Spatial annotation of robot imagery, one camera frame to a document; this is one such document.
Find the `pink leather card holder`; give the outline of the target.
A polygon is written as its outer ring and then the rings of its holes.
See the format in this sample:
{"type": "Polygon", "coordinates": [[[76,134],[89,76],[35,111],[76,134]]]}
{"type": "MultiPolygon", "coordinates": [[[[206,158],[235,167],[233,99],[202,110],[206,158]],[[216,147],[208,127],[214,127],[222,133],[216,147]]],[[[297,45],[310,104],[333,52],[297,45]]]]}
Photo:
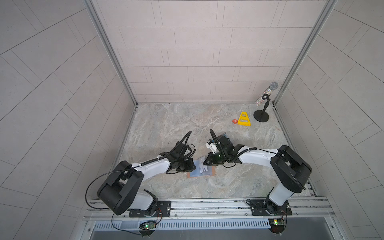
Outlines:
{"type": "Polygon", "coordinates": [[[203,159],[194,160],[194,164],[196,169],[188,172],[187,178],[211,177],[216,175],[215,167],[205,166],[203,159]]]}

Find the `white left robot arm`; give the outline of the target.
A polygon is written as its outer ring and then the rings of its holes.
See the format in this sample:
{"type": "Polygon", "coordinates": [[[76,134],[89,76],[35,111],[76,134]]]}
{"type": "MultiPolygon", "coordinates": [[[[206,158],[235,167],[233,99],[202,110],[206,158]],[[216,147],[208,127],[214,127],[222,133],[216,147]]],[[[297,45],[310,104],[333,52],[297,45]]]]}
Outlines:
{"type": "Polygon", "coordinates": [[[126,211],[150,217],[157,211],[158,198],[141,184],[159,174],[192,172],[196,169],[194,145],[177,142],[170,152],[140,164],[120,162],[99,187],[97,196],[119,216],[126,211]]]}

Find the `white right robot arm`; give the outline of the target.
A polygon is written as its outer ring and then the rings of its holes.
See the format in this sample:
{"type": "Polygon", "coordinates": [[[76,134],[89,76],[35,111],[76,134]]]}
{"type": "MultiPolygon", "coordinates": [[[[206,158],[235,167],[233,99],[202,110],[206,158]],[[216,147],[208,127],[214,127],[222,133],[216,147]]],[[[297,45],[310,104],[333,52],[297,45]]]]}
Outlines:
{"type": "Polygon", "coordinates": [[[233,145],[225,135],[215,137],[206,143],[211,150],[205,166],[219,166],[224,163],[256,164],[272,168],[279,183],[270,191],[266,199],[246,200],[253,216],[276,216],[292,214],[288,199],[305,189],[311,173],[311,166],[289,146],[282,145],[278,149],[263,150],[245,145],[233,145]]]}

